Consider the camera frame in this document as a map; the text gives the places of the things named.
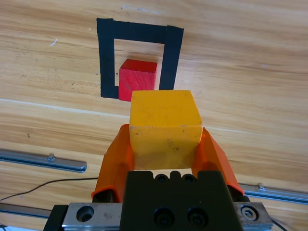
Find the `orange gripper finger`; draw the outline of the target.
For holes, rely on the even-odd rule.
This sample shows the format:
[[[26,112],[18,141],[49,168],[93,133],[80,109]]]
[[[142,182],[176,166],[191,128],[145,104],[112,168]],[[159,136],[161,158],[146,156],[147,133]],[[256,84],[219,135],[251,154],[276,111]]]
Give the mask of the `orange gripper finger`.
[[[95,190],[94,203],[121,203],[127,174],[134,170],[134,157],[129,138],[129,125],[124,124],[103,156]]]
[[[192,174],[195,177],[199,171],[220,172],[234,202],[250,201],[239,186],[226,154],[205,128],[192,165]]]

